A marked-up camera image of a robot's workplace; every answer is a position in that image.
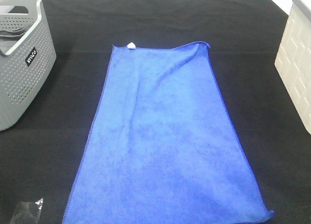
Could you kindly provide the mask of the blue microfibre towel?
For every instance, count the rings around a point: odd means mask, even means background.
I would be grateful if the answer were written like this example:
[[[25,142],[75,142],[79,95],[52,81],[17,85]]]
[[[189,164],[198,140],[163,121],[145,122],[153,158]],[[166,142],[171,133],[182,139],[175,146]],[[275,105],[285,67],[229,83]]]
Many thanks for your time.
[[[114,47],[62,222],[272,218],[223,102],[209,44]]]

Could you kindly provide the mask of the black fabric table cloth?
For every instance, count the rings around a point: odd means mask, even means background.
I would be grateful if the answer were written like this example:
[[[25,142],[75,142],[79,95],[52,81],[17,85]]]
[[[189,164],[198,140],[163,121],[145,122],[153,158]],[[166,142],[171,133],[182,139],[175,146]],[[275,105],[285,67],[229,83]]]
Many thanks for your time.
[[[274,62],[287,21],[271,0],[43,0],[57,54],[36,98],[0,134],[0,221],[43,199],[42,224],[62,222],[113,46],[209,55],[272,224],[311,221],[311,136]]]

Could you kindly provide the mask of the grey perforated plastic basket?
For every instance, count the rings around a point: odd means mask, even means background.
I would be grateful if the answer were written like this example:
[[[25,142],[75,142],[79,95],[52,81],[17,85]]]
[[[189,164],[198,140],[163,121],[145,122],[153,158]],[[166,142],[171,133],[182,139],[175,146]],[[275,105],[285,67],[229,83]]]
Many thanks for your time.
[[[0,0],[26,13],[0,15],[0,129],[12,127],[46,81],[56,52],[43,0]]]

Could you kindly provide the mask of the cream plastic storage box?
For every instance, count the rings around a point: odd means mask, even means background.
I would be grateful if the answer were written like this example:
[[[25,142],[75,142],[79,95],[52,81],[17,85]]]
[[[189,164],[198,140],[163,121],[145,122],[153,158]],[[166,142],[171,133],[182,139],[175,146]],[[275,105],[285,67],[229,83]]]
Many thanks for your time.
[[[311,131],[311,0],[292,0],[275,67],[308,132]]]

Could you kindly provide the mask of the clear tape strip left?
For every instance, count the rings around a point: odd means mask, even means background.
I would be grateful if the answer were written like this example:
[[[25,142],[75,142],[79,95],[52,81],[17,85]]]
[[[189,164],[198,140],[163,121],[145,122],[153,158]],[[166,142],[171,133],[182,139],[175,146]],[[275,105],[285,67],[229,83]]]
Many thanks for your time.
[[[38,224],[44,199],[35,202],[19,202],[9,224]]]

